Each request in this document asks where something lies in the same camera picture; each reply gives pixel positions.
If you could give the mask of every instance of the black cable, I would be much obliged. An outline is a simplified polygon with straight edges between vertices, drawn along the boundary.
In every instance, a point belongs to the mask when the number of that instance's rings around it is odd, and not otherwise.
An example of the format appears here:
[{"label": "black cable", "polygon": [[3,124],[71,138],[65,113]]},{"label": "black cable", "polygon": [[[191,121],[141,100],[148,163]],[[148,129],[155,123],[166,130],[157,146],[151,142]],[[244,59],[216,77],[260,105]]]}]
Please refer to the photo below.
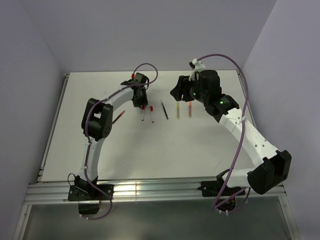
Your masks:
[{"label": "black cable", "polygon": [[76,175],[74,175],[73,173],[69,173],[69,175],[68,175],[67,181],[68,181],[68,184],[69,184],[69,185],[70,185],[70,187],[71,187],[71,184],[70,184],[70,182],[69,182],[69,177],[70,177],[70,175],[73,175],[73,176],[74,176],[74,178],[76,178]]}]

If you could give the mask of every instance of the cable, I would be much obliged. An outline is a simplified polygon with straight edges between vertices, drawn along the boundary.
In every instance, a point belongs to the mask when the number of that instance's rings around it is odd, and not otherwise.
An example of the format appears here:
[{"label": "cable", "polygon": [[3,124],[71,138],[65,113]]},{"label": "cable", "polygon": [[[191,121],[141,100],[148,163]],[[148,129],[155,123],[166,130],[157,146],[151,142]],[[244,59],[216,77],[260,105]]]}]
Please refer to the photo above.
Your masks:
[{"label": "cable", "polygon": [[110,197],[108,194],[106,194],[104,191],[102,191],[100,188],[98,188],[97,186],[95,186],[95,185],[90,181],[90,179],[89,179],[89,177],[88,177],[88,169],[87,169],[88,166],[87,166],[87,165],[88,165],[88,160],[89,160],[90,148],[91,148],[91,144],[92,144],[91,139],[90,139],[90,136],[89,136],[89,134],[88,134],[89,119],[90,119],[90,117],[91,117],[91,115],[92,115],[92,113],[93,113],[93,111],[94,111],[94,108],[95,108],[97,105],[99,105],[100,103],[104,103],[104,102],[108,101],[109,99],[113,98],[113,97],[116,96],[117,94],[121,93],[123,90],[128,89],[128,88],[132,88],[132,87],[141,87],[141,86],[145,86],[145,85],[149,85],[149,84],[154,83],[154,82],[157,80],[157,78],[158,78],[158,69],[157,69],[154,65],[152,65],[151,63],[148,63],[148,62],[142,63],[142,64],[140,64],[139,66],[137,66],[137,67],[134,69],[134,71],[133,71],[132,78],[134,78],[135,73],[136,73],[136,71],[138,70],[138,68],[140,68],[141,66],[144,66],[144,65],[149,65],[149,66],[151,66],[151,67],[154,68],[154,70],[155,70],[155,72],[156,72],[156,75],[155,75],[155,78],[154,78],[152,81],[147,82],[147,83],[140,83],[140,84],[134,84],[134,85],[124,86],[123,88],[121,88],[121,89],[115,91],[114,93],[112,93],[109,97],[107,97],[107,98],[105,98],[105,99],[102,99],[102,100],[100,100],[100,101],[97,101],[97,102],[91,107],[91,109],[90,109],[90,111],[89,111],[89,113],[88,113],[88,115],[87,115],[87,117],[86,117],[85,125],[84,125],[84,133],[85,133],[85,136],[86,136],[87,139],[88,139],[88,147],[87,147],[87,149],[86,149],[85,161],[84,161],[84,176],[85,176],[86,181],[87,181],[94,189],[98,190],[101,194],[105,195],[105,196],[108,198],[109,202],[110,202],[109,210],[108,210],[105,214],[103,214],[103,215],[101,215],[101,216],[97,216],[97,217],[82,216],[83,218],[85,218],[85,219],[87,219],[87,220],[103,219],[104,217],[106,217],[106,216],[111,212],[111,209],[112,209],[112,206],[113,206],[111,197]]},{"label": "cable", "polygon": [[[242,116],[241,116],[243,118],[245,116],[246,108],[248,106],[248,99],[249,99],[249,89],[248,89],[248,83],[247,83],[246,76],[245,76],[244,72],[242,71],[241,67],[231,57],[229,57],[227,55],[224,55],[224,54],[220,54],[220,53],[208,54],[208,55],[205,55],[205,56],[202,56],[202,57],[198,58],[197,60],[200,61],[202,59],[206,59],[208,57],[215,57],[215,56],[223,57],[223,58],[228,59],[229,61],[231,61],[236,66],[236,68],[239,70],[240,75],[243,77],[244,94],[245,94],[245,96],[244,96],[245,101],[244,101],[243,110],[242,110]],[[245,190],[245,187],[244,187],[244,188],[241,189],[241,191],[236,192],[232,196],[228,197],[226,200],[224,200],[224,201],[220,202],[219,204],[217,204],[219,199],[220,199],[220,197],[221,197],[221,195],[222,195],[222,193],[224,192],[224,190],[225,190],[225,188],[227,186],[227,183],[228,183],[228,181],[230,179],[231,173],[232,173],[232,171],[233,171],[233,169],[235,167],[235,164],[237,162],[238,156],[240,154],[240,150],[241,150],[242,144],[244,142],[244,138],[245,138],[245,129],[246,129],[245,128],[245,121],[242,121],[242,130],[241,130],[242,132],[241,132],[239,145],[238,145],[238,148],[236,149],[233,161],[231,163],[231,166],[230,166],[228,174],[227,174],[227,176],[225,178],[225,181],[224,181],[224,183],[223,183],[218,195],[216,196],[216,198],[215,198],[215,200],[214,200],[214,202],[213,202],[213,204],[211,206],[211,210],[212,211],[215,210],[218,206],[222,205],[226,201],[232,199],[233,197],[235,197],[236,195],[238,195],[239,193],[241,193],[241,192],[243,192]],[[249,197],[250,190],[251,190],[251,188],[249,188],[249,190],[247,192],[247,195],[245,197],[245,201],[238,208],[234,209],[233,211],[230,211],[229,213],[237,211],[238,209],[240,209],[244,205],[244,203],[247,201],[247,199]]]},{"label": "cable", "polygon": [[73,175],[73,176],[74,176],[74,178],[76,178],[76,175],[74,175],[73,173],[69,173],[69,175],[68,175],[67,181],[68,181],[68,184],[69,184],[69,185],[70,185],[70,187],[71,187],[71,184],[70,184],[70,182],[69,182],[69,177],[70,177],[70,175]]}]

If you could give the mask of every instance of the gray wall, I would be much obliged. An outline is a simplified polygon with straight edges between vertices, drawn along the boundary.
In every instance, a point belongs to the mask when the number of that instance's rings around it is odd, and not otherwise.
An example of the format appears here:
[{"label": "gray wall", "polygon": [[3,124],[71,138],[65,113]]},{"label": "gray wall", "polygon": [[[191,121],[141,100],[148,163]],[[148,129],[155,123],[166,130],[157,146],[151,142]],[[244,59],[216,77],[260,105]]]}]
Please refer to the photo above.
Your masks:
[{"label": "gray wall", "polygon": [[[21,0],[65,72],[188,70],[208,53],[245,64],[276,0]],[[233,69],[225,59],[206,60]]]},{"label": "gray wall", "polygon": [[279,0],[246,64],[259,129],[292,154],[284,182],[303,239],[319,239],[320,1]]},{"label": "gray wall", "polygon": [[62,72],[18,0],[0,7],[0,239],[11,239],[41,164]]}]

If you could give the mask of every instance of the yellow marker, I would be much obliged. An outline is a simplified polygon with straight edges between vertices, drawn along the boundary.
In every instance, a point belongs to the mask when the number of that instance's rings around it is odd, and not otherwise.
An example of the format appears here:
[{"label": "yellow marker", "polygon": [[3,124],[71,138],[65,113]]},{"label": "yellow marker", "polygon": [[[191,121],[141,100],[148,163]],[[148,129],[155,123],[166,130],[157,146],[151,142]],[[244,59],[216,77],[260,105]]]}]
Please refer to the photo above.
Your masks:
[{"label": "yellow marker", "polygon": [[180,104],[176,103],[176,119],[180,119]]},{"label": "yellow marker", "polygon": [[191,118],[191,106],[192,106],[192,101],[189,102],[189,118]]}]

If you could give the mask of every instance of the wall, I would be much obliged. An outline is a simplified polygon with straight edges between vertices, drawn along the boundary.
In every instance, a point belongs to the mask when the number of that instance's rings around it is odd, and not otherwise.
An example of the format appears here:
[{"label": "wall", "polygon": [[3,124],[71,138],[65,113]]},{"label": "wall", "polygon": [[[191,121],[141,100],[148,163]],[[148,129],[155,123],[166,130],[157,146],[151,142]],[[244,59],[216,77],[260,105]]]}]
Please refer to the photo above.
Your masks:
[{"label": "wall", "polygon": [[259,129],[292,155],[284,182],[303,239],[319,239],[320,1],[278,0],[246,64]]},{"label": "wall", "polygon": [[0,7],[0,239],[11,239],[40,168],[62,72],[18,0]]},{"label": "wall", "polygon": [[[245,64],[276,0],[21,0],[65,72],[189,70],[208,53]],[[234,69],[227,60],[206,60]]]}]

